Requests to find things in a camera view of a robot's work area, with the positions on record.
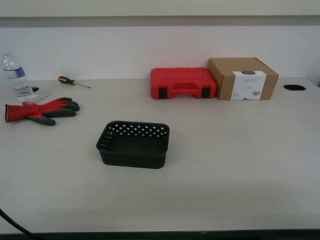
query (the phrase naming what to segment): plastic water bottle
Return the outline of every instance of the plastic water bottle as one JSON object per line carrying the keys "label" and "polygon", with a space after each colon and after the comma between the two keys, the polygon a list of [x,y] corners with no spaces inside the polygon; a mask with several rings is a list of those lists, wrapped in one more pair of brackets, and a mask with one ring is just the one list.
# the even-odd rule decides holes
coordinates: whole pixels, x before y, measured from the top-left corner
{"label": "plastic water bottle", "polygon": [[28,85],[27,76],[19,60],[11,52],[3,52],[2,69],[13,84],[13,91],[19,101],[29,101],[35,97],[32,88]]}

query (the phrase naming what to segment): black cable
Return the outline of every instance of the black cable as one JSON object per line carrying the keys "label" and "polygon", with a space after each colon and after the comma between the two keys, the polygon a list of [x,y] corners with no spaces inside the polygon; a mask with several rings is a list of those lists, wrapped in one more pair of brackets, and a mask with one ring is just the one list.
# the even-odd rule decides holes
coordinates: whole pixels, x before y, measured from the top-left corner
{"label": "black cable", "polygon": [[42,238],[35,236],[34,234],[32,234],[31,232],[29,232],[27,229],[23,228],[22,226],[20,226],[18,223],[16,223],[15,221],[13,221],[1,208],[0,208],[0,216],[6,220],[9,224],[11,224],[12,226],[14,226],[16,229],[18,229],[19,231],[21,231],[22,233],[24,233],[25,235],[28,235],[30,238],[35,239],[35,240],[43,240]]}

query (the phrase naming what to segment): glove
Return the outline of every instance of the glove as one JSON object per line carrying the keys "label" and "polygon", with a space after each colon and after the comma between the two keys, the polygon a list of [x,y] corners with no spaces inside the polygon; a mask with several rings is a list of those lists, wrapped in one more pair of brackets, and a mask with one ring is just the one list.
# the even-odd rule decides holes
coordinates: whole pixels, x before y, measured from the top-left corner
{"label": "glove", "polygon": [[56,121],[50,118],[73,117],[79,109],[78,103],[68,97],[61,97],[43,105],[24,101],[22,106],[5,105],[5,121],[10,123],[29,119],[42,125],[53,126]]}

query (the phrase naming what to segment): red case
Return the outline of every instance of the red case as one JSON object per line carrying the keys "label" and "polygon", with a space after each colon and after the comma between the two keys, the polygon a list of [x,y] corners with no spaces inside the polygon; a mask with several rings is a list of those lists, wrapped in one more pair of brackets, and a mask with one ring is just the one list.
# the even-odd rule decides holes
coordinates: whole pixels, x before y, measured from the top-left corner
{"label": "red case", "polygon": [[174,95],[214,98],[217,83],[205,67],[154,68],[151,70],[151,96],[172,99]]}

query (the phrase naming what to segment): brown box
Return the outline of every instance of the brown box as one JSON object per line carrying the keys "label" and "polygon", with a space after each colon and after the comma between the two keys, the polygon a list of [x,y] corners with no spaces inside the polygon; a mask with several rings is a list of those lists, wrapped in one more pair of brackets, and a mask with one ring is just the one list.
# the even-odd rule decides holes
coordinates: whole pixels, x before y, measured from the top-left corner
{"label": "brown box", "polygon": [[270,99],[279,77],[255,57],[210,58],[208,68],[218,84],[219,100]]}

